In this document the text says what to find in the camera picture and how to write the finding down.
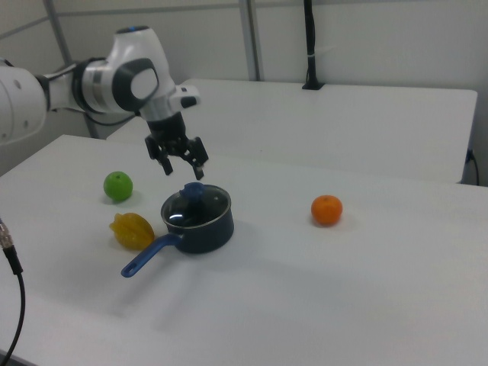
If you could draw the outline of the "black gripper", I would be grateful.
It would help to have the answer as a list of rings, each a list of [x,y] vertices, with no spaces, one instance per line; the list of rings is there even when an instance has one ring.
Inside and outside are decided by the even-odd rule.
[[[173,172],[169,155],[165,149],[179,149],[179,156],[192,168],[197,180],[204,177],[204,164],[209,159],[200,137],[188,139],[181,112],[164,120],[147,122],[150,135],[145,138],[149,157],[156,160],[166,175]]]

